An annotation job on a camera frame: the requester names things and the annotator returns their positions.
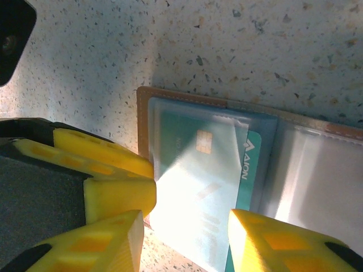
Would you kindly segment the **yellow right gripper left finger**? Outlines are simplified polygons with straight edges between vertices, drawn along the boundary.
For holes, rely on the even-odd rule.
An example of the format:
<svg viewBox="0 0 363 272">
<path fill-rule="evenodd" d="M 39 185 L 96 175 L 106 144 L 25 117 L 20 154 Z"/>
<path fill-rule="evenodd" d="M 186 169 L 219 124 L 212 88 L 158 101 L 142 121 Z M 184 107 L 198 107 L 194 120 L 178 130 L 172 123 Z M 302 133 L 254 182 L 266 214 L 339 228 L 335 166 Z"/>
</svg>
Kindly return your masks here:
<svg viewBox="0 0 363 272">
<path fill-rule="evenodd" d="M 142 211 L 129 210 L 43 240 L 0 272 L 139 272 L 143 238 Z"/>
</svg>

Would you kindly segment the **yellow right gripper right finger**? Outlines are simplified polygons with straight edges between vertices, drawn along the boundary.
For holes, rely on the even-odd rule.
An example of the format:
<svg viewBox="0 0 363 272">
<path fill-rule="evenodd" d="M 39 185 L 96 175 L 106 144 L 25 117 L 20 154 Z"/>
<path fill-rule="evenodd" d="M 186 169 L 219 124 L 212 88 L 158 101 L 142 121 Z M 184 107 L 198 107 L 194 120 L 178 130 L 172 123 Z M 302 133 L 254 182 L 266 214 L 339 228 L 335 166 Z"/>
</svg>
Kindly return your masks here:
<svg viewBox="0 0 363 272">
<path fill-rule="evenodd" d="M 230 210 L 228 238 L 235 272 L 363 272 L 342 241 L 254 212 Z"/>
</svg>

